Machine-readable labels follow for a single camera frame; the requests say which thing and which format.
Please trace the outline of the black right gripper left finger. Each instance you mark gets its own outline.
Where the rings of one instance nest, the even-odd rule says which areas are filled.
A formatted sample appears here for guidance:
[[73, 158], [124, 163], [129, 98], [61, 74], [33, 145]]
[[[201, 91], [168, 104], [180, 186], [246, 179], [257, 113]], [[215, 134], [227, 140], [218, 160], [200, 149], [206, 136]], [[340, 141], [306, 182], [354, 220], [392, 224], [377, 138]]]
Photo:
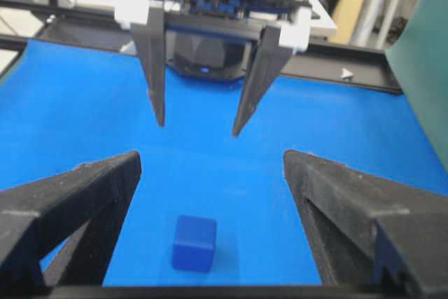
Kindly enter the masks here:
[[1, 297], [102, 285], [140, 178], [130, 151], [1, 191]]

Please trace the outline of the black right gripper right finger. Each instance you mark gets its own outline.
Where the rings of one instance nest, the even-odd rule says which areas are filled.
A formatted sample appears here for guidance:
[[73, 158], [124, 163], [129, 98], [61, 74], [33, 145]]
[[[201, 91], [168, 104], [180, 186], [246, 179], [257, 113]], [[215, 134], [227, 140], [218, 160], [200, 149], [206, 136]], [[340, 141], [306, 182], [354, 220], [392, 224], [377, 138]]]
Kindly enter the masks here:
[[286, 182], [324, 284], [447, 297], [447, 198], [307, 153]]

